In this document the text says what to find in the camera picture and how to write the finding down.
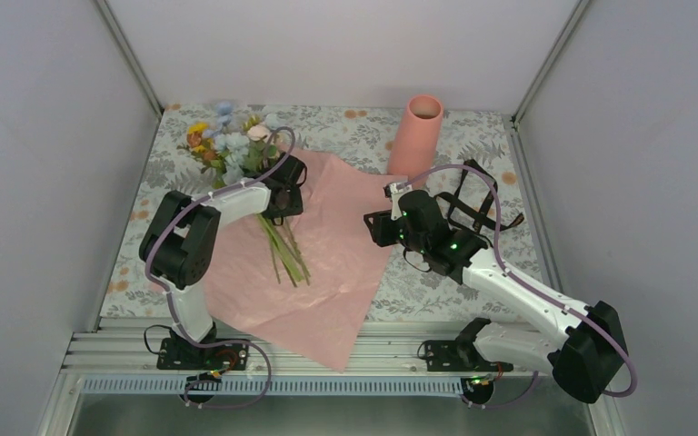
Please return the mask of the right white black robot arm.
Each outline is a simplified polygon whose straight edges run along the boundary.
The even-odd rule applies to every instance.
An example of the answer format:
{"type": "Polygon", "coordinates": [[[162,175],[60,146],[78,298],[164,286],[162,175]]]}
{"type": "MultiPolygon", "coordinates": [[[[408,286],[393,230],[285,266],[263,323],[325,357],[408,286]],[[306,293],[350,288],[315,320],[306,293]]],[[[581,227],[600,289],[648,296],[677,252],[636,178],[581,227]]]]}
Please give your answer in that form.
{"type": "Polygon", "coordinates": [[[502,261],[496,246],[472,230],[453,227],[438,200],[421,190],[393,193],[390,210],[368,213],[373,242],[418,253],[428,271],[488,292],[532,325],[530,331],[477,318],[457,339],[457,361],[468,370],[510,363],[549,374],[577,401],[595,403],[626,364],[618,312],[607,302],[575,300],[502,261]]]}

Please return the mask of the pink cylindrical vase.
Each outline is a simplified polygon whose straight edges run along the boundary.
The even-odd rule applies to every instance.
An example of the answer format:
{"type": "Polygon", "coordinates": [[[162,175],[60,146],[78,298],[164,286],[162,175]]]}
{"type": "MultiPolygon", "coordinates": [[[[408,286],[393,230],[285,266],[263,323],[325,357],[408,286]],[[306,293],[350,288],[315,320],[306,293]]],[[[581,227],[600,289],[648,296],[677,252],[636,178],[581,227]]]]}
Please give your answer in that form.
{"type": "Polygon", "coordinates": [[[386,171],[391,175],[415,176],[429,170],[444,118],[441,102],[428,94],[411,98],[404,108],[393,140],[386,171]]]}

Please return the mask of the purple pink wrapping paper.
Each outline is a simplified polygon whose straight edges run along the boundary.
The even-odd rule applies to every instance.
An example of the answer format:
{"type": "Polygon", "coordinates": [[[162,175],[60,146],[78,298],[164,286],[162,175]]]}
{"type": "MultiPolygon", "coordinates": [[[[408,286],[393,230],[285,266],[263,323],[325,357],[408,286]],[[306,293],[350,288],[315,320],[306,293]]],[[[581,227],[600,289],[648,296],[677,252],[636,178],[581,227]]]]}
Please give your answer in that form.
{"type": "Polygon", "coordinates": [[[293,155],[306,166],[304,210],[287,226],[309,279],[292,283],[274,267],[263,227],[248,216],[218,232],[198,295],[212,318],[341,372],[392,252],[373,242],[364,216],[390,208],[384,188],[398,178],[326,152],[293,155]]]}

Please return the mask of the purple flower bouquet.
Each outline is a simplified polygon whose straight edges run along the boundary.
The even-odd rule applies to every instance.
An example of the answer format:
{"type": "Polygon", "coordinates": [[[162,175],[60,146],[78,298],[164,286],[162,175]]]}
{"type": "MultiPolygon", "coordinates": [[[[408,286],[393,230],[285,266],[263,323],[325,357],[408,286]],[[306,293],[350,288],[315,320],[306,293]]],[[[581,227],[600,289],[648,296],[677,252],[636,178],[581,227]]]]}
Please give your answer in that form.
{"type": "MultiPolygon", "coordinates": [[[[258,178],[264,183],[264,179],[282,164],[278,163],[281,157],[294,156],[285,155],[278,145],[285,131],[276,114],[251,114],[240,126],[232,127],[234,103],[220,101],[214,105],[214,112],[214,122],[198,122],[188,127],[186,144],[181,148],[201,163],[203,172],[214,172],[215,189],[258,178]]],[[[262,212],[256,215],[268,240],[277,281],[282,281],[280,271],[284,271],[293,286],[300,282],[309,284],[312,274],[288,222],[291,217],[268,220],[262,212]]]]}

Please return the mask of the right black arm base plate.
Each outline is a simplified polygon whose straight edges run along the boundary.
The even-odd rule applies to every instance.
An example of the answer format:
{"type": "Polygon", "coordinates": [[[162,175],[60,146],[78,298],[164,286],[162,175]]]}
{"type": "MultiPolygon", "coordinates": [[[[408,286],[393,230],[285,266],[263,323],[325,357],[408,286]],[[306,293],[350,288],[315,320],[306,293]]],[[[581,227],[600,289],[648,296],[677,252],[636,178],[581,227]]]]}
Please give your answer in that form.
{"type": "Polygon", "coordinates": [[[419,346],[416,356],[424,361],[428,372],[461,372],[464,369],[464,363],[453,340],[424,341],[419,346]]]}

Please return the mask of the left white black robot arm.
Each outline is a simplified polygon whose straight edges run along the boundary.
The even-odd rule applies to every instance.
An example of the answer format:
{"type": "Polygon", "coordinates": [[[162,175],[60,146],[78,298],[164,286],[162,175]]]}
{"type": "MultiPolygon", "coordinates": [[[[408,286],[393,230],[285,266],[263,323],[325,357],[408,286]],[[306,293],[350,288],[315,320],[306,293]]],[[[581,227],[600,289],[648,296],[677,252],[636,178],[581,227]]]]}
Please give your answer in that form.
{"type": "Polygon", "coordinates": [[[209,270],[218,231],[231,223],[255,217],[268,240],[275,274],[285,274],[292,285],[310,282],[287,222],[304,210],[306,178],[306,164],[286,155],[273,168],[198,199],[178,191],[164,196],[139,248],[149,279],[164,286],[174,318],[161,355],[176,352],[178,362],[195,368],[214,360],[215,323],[198,284],[209,270]]]}

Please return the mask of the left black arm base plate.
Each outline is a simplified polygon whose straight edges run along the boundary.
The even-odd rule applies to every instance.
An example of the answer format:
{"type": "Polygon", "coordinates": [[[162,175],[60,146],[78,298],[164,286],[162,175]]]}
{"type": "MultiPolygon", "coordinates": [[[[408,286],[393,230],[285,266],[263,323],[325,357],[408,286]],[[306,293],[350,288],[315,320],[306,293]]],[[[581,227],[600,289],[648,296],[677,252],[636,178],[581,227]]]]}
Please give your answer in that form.
{"type": "Polygon", "coordinates": [[[161,342],[156,368],[163,371],[244,371],[249,344],[226,344],[212,349],[197,348],[181,337],[161,342]]]}

